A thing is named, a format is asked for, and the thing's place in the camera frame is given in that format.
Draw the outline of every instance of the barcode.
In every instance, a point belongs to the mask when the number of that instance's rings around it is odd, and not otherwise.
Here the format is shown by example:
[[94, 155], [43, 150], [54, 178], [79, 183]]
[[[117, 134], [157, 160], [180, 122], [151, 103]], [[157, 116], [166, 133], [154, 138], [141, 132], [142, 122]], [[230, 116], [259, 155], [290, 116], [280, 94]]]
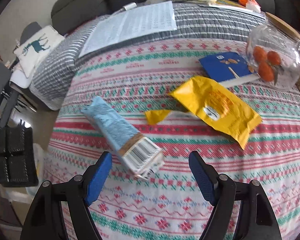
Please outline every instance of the barcode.
[[141, 169], [161, 149], [148, 138], [142, 138], [123, 157], [127, 166], [133, 171]]

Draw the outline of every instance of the yellow wrapper piece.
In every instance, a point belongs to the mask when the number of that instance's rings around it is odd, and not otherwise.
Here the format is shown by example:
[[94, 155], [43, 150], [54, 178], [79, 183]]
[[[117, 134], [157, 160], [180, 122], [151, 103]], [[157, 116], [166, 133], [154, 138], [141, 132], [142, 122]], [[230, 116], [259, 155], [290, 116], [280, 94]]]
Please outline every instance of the yellow wrapper piece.
[[194, 76], [170, 95], [212, 128], [233, 137], [242, 149], [262, 122], [250, 106], [209, 78]]
[[161, 122], [163, 119], [167, 117], [167, 115], [171, 112], [172, 110], [151, 110], [151, 111], [146, 111], [145, 115], [148, 121], [148, 124], [156, 124]]

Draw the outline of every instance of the metal screw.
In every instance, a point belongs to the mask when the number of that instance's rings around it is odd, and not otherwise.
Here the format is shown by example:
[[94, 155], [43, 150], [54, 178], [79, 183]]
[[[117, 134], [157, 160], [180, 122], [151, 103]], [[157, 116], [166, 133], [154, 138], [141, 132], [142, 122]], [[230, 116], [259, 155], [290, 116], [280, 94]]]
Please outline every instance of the metal screw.
[[82, 175], [75, 175], [73, 179], [74, 181], [80, 181], [82, 180]]
[[49, 185], [50, 185], [50, 182], [48, 180], [46, 180], [42, 183], [42, 187], [47, 187]]
[[252, 184], [255, 185], [255, 186], [259, 186], [259, 185], [260, 185], [260, 182], [257, 181], [256, 179], [253, 179], [253, 180], [252, 180]]
[[220, 174], [219, 179], [226, 181], [228, 179], [228, 176], [225, 174]]

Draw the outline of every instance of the pillow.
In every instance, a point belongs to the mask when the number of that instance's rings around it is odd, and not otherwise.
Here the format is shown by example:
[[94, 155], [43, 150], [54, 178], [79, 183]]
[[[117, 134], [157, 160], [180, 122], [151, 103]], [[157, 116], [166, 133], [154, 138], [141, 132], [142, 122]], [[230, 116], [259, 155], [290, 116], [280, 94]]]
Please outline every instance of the pillow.
[[34, 34], [19, 48], [14, 50], [14, 54], [19, 58], [20, 65], [28, 78], [36, 65], [61, 42], [61, 36], [51, 25], [48, 25]]

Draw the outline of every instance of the wooden jar lid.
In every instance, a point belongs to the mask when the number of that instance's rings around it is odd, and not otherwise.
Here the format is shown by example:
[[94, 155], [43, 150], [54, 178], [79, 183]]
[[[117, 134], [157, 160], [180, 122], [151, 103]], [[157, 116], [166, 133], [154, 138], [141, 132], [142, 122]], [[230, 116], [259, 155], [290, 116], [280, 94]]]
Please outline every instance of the wooden jar lid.
[[271, 20], [273, 25], [277, 27], [279, 30], [283, 31], [285, 34], [287, 34], [293, 39], [297, 38], [298, 40], [300, 40], [300, 34], [293, 27], [287, 24], [285, 21], [283, 21], [282, 19], [278, 18], [277, 16], [271, 13], [266, 12], [265, 14]]

